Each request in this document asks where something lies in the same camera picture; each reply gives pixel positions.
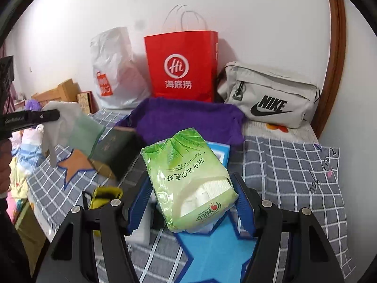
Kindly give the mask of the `blue tissue box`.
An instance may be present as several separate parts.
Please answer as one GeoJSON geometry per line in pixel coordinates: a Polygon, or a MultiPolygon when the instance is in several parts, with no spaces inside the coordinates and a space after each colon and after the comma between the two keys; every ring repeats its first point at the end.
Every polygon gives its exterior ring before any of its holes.
{"type": "Polygon", "coordinates": [[[227,167],[230,154],[230,146],[227,144],[222,144],[218,142],[206,142],[212,152],[216,155],[219,161],[224,167],[227,167]]]}

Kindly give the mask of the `red Haidilao paper bag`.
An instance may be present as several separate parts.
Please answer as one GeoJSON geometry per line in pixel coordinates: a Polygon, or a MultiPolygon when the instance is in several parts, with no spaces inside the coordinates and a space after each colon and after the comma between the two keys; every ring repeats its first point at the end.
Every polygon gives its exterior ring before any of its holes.
{"type": "Polygon", "coordinates": [[[218,32],[183,27],[184,4],[170,11],[180,13],[180,29],[144,37],[152,96],[213,102],[218,66],[218,32]]]}

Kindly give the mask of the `green tissue pack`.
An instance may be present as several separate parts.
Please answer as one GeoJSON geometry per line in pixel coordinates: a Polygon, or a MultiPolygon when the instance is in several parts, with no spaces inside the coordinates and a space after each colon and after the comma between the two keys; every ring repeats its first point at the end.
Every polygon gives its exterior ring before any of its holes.
{"type": "Polygon", "coordinates": [[[173,233],[213,225],[238,198],[227,169],[194,128],[146,146],[141,157],[173,233]]]}

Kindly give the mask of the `patterned brown book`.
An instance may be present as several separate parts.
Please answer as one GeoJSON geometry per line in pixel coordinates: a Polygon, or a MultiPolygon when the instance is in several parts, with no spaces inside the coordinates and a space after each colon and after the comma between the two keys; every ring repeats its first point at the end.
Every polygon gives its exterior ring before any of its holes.
{"type": "Polygon", "coordinates": [[[94,113],[93,96],[92,96],[91,91],[78,93],[77,102],[84,113],[86,114],[94,113]]]}

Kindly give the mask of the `white Miniso plastic bag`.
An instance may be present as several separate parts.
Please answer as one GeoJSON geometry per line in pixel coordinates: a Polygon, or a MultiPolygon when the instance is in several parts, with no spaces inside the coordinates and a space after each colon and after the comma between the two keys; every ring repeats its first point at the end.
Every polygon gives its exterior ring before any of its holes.
{"type": "Polygon", "coordinates": [[[150,84],[133,59],[126,27],[104,31],[90,41],[95,93],[106,109],[132,109],[150,96],[150,84]]]}

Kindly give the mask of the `grey checked star bedsheet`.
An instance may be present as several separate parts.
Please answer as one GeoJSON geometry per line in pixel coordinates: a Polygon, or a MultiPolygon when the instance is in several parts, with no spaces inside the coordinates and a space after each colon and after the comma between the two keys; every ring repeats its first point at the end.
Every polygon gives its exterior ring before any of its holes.
{"type": "MultiPolygon", "coordinates": [[[[282,209],[310,208],[327,235],[343,277],[348,279],[355,264],[348,249],[344,199],[337,180],[339,159],[337,148],[273,136],[247,125],[245,141],[231,149],[227,167],[282,209]]],[[[113,186],[115,181],[93,170],[68,176],[66,169],[44,161],[29,177],[28,185],[34,213],[47,237],[53,238],[70,208],[82,203],[83,192],[113,186]]],[[[142,240],[128,246],[140,281],[180,282],[189,265],[188,253],[162,224],[142,227],[141,231],[142,240]]]]}

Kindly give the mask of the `purple towel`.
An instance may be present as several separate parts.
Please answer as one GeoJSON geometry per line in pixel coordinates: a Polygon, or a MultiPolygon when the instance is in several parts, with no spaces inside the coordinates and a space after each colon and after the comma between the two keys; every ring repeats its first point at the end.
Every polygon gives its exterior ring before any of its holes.
{"type": "Polygon", "coordinates": [[[116,125],[135,129],[146,144],[194,128],[207,141],[239,145],[244,121],[245,114],[230,104],[147,98],[116,125]]]}

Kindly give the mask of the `brown wooden door frame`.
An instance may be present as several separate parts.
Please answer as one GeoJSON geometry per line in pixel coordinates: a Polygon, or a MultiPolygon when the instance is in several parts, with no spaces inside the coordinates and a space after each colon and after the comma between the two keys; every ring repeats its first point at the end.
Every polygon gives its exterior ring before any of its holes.
{"type": "Polygon", "coordinates": [[[320,137],[335,103],[346,57],[346,11],[344,0],[328,0],[330,8],[330,52],[321,97],[311,122],[320,137]]]}

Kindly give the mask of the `yellow black pouch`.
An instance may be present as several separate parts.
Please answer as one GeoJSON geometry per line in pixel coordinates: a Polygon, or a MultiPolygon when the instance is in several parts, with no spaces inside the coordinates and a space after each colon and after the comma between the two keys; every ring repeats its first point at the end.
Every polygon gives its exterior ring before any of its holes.
{"type": "Polygon", "coordinates": [[[123,190],[119,187],[97,187],[93,193],[86,190],[82,191],[83,209],[93,210],[107,203],[113,199],[121,199],[123,190]]]}

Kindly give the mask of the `wooden bedside table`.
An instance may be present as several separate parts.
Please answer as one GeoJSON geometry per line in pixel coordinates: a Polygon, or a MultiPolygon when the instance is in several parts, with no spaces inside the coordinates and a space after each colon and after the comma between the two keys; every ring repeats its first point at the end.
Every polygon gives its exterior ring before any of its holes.
{"type": "Polygon", "coordinates": [[[35,93],[31,98],[44,107],[50,101],[76,102],[78,93],[80,93],[79,85],[72,79],[68,79],[59,84],[56,88],[44,91],[43,93],[35,93]]]}

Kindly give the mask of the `dark green tea box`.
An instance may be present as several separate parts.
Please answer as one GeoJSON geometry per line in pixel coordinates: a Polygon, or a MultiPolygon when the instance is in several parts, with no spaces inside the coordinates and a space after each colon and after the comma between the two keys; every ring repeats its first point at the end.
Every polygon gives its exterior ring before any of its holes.
{"type": "Polygon", "coordinates": [[[120,181],[144,145],[135,129],[114,126],[97,142],[88,159],[100,175],[120,181]]]}

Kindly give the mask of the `grey Nike pouch bag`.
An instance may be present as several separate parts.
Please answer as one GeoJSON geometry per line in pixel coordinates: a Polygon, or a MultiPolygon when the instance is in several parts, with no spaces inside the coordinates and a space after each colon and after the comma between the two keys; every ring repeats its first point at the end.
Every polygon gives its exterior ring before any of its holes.
{"type": "Polygon", "coordinates": [[[237,61],[220,72],[217,92],[250,120],[292,129],[301,126],[320,97],[316,85],[294,72],[237,61]]]}

